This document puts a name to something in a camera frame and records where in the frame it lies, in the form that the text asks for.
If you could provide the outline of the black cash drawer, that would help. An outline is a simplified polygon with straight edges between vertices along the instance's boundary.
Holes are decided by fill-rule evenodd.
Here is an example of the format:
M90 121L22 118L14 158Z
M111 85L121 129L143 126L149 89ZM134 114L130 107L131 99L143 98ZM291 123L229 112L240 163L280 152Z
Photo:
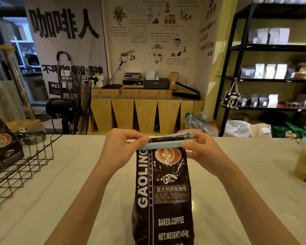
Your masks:
M169 89L170 80L168 78L159 78L158 80L144 80L145 89Z

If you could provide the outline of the beige cloth bag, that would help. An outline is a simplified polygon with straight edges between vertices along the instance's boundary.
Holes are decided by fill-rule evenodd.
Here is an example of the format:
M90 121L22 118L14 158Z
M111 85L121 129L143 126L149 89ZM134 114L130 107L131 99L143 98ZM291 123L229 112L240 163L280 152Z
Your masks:
M265 123L252 124L250 126L250 137L272 138L271 125Z

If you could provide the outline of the brown kraft paper bag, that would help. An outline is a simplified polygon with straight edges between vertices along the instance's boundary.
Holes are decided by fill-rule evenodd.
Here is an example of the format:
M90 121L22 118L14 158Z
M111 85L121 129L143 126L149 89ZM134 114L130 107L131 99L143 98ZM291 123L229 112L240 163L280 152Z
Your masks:
M171 72L170 73L170 84L169 84L169 89L175 90L177 88L177 82L178 82L178 72Z

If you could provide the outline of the green plastic bag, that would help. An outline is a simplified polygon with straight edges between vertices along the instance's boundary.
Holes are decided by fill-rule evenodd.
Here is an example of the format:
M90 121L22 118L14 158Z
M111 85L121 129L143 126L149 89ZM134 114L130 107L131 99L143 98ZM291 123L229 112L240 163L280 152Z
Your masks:
M271 133L273 138L287 138L289 133L295 135L294 138L306 138L306 130L290 122L285 122L284 126L271 125Z

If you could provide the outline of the person's right forearm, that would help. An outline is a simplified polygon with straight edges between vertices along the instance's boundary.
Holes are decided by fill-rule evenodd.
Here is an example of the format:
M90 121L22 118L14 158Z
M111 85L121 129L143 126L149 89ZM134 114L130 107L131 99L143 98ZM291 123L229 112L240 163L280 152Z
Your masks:
M215 175L224 186L252 245L301 245L233 161L218 160Z

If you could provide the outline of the hanging teddy bear tag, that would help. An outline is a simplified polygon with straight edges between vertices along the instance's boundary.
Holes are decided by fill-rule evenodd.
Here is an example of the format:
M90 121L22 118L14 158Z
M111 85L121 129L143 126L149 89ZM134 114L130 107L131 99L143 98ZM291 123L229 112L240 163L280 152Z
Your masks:
M237 78L234 78L230 90L225 93L224 98L220 102L220 105L228 109L234 109L237 107L239 98L241 96L242 94L240 94L238 91Z

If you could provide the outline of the black heat sealer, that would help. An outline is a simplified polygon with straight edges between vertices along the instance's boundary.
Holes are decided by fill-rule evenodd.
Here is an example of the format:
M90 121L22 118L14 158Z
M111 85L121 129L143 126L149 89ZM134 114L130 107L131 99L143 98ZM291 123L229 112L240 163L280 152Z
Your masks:
M185 98L185 99L192 99L192 100L200 100L201 99L201 94L200 91L193 88L186 86L184 84L181 84L179 82L175 83L177 86L183 88L184 90L174 90L172 92L172 96L174 97L180 97L180 98Z

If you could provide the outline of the small wooden shelf box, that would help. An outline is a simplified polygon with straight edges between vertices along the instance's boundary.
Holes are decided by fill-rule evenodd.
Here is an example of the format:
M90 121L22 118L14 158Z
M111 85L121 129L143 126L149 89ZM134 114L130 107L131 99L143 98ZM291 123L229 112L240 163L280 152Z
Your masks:
M142 79L123 79L122 86L123 88L145 88Z

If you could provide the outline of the person's left hand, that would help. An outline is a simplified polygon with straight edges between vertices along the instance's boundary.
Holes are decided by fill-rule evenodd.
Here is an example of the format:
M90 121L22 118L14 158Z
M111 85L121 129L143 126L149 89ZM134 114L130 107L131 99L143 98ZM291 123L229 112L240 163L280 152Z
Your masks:
M127 164L136 151L125 148L125 133L140 133L135 130L113 128L107 135L97 166L108 174L114 174Z

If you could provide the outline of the illustrated coffee wall poster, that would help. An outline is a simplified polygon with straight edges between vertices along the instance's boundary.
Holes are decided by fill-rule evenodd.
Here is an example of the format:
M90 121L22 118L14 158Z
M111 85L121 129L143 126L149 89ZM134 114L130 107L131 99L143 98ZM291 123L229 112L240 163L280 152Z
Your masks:
M109 74L156 70L194 80L204 0L101 0Z

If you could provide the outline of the white box with black items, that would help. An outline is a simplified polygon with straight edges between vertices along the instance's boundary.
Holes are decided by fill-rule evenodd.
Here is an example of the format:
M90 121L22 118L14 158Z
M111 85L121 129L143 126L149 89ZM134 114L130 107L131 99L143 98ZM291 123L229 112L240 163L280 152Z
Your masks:
M91 76L91 88L102 88L104 82L104 76L100 74L95 74Z

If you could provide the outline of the light blue bag sealing clip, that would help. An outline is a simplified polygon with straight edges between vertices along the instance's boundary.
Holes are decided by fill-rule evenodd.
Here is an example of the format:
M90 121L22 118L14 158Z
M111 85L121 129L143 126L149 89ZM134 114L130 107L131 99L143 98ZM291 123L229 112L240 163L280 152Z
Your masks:
M154 150L154 149L164 149L164 148L180 148L182 147L182 142L185 138L193 138L195 137L195 132L181 132L181 133L175 133L167 136L162 137L156 137L154 139L157 139L156 142L152 142L150 139L150 142L146 145L138 148L138 151L143 150Z

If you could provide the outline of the person's left forearm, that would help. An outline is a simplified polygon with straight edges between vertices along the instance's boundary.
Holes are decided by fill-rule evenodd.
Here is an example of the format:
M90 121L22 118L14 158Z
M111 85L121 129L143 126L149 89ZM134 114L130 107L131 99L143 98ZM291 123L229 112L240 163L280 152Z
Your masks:
M98 160L44 245L87 245L106 186L118 169L113 161Z

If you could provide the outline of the stack of boxes on shelf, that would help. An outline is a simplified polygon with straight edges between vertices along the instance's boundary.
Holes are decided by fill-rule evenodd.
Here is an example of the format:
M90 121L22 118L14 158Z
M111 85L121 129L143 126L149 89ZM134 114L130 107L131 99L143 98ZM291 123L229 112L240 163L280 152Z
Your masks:
M289 65L287 69L287 78L306 80L306 63Z

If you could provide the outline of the tall black coffee bag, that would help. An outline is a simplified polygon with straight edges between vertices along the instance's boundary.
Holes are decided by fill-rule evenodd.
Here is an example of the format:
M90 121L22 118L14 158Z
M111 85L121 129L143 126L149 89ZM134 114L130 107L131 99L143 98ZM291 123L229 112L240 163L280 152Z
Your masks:
M136 151L132 210L135 245L194 245L192 193L186 151Z

